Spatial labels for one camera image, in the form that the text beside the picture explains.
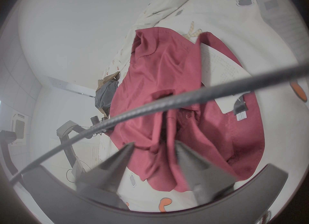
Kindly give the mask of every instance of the red shirt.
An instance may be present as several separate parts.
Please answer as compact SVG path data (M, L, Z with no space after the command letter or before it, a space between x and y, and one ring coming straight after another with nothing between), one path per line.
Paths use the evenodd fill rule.
M167 28L136 31L127 76L112 100L112 117L156 99L201 87L200 43L240 65L213 34L202 33L196 44ZM131 119L115 126L110 138L118 149L135 141L128 168L159 191L190 190L176 162L174 141L188 145L213 164L248 179L265 147L260 109L254 93L246 94L247 118L223 114L215 101Z

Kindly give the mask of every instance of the white bed sheet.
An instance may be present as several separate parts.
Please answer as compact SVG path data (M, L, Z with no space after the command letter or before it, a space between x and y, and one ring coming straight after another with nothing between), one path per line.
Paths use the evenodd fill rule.
M174 0L169 12L153 14L166 11L161 7L165 3L163 1L158 5L158 0L153 0L154 5L151 3L145 14L140 15L137 21L139 25L132 28L147 27L151 21L149 27L166 27L183 35L188 33L194 22L192 33L198 29L213 33L228 46L251 75L297 64L283 39L261 18L256 0L251 0L252 3L246 6L239 6L239 0ZM131 29L129 35L134 38L135 32ZM122 82L129 69L131 46L132 41L128 40L103 76L108 71L119 69ZM307 82L301 79L299 84L309 96ZM289 173L284 188L270 207L274 216L293 195L309 164L309 110L308 104L296 97L288 83L255 93L264 127L265 151L254 175L268 163ZM109 151L102 153L100 145L99 156L102 160L117 151L107 137L101 137L101 144ZM235 188L248 180L237 182ZM123 201L129 203L129 208L136 211L159 211L160 200L165 197L172 199L172 203L165 207L166 211L196 206L192 192L155 191L147 181L142 182L128 168L118 192Z

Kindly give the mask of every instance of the red garment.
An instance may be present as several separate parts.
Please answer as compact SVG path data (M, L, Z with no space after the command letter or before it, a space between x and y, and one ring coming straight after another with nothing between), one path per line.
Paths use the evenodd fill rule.
M114 95L111 116L164 96L200 88L200 43L240 65L226 45L209 32L201 34L193 44L171 29L137 30L129 71ZM210 101L120 123L110 138L118 149L136 141L128 168L159 191L189 190L176 162L175 139L238 180L245 180L261 160L265 140L255 94L245 95L244 100L249 110L241 121L233 112L223 114L216 102Z

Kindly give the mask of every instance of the white tag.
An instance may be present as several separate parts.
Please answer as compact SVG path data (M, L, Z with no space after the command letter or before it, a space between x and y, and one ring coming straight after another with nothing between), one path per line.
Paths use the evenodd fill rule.
M237 121L241 121L241 120L247 118L247 113L246 113L246 111L243 111L243 112L241 112L241 113L239 113L239 114L236 114L236 118L237 118Z
M250 77L240 65L212 47L201 43L202 83L205 87ZM237 99L245 93L215 99L222 113L234 109Z

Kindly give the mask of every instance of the bed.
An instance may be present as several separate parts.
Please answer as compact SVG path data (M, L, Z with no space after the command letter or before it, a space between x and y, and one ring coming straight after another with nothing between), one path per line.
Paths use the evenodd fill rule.
M251 75L295 65L305 60L308 51L289 42L291 37L299 34L284 34L274 22L292 17L294 24L302 24L289 6L287 0L152 0L130 28L123 46L104 69L102 78L119 71L118 84L122 83L130 66L135 30L149 27L170 28L193 43L200 33L209 31L224 42ZM302 36L308 45L307 32ZM306 79L299 79L298 85L308 96ZM309 105L297 97L289 83L255 94L264 127L265 150L252 177L268 163L289 173L283 190L270 207L274 216L293 196L307 172ZM99 159L104 161L117 151L110 138L102 135ZM252 177L237 182L234 188ZM141 181L128 168L118 194L132 211L165 212L197 206L191 191L156 191L147 180Z

